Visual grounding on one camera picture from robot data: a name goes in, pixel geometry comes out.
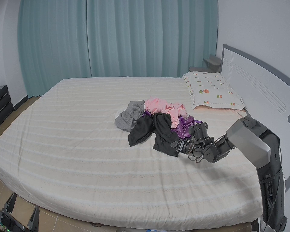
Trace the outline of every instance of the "curtain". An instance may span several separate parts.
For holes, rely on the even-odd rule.
[[[181,77],[215,54],[217,0],[22,0],[28,96],[64,78]]]

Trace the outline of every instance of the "gray garment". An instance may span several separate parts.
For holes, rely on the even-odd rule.
[[[136,120],[141,118],[144,112],[145,101],[131,101],[127,109],[115,119],[115,125],[122,130],[131,131],[136,125]]]

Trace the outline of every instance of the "wall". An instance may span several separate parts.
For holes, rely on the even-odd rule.
[[[218,0],[216,56],[221,58],[223,44],[228,44],[290,77],[289,11],[289,0]],[[289,218],[285,231],[290,231],[290,190],[284,215]]]
[[[17,42],[20,1],[0,1],[0,85],[7,84],[13,105],[27,95],[19,63]]]

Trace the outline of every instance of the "mattress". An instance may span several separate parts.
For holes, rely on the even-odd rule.
[[[218,138],[241,110],[191,109],[183,78],[64,79],[0,137],[0,179],[41,207],[75,219],[143,229],[187,230],[250,222],[262,214],[255,167],[238,150],[197,164],[152,149],[153,134],[130,147],[114,125],[129,101],[183,103]]]

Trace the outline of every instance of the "orange flower print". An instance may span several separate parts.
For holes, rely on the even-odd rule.
[[[202,92],[202,90],[200,90],[200,93],[209,93],[209,90],[208,89],[204,89],[203,92]]]

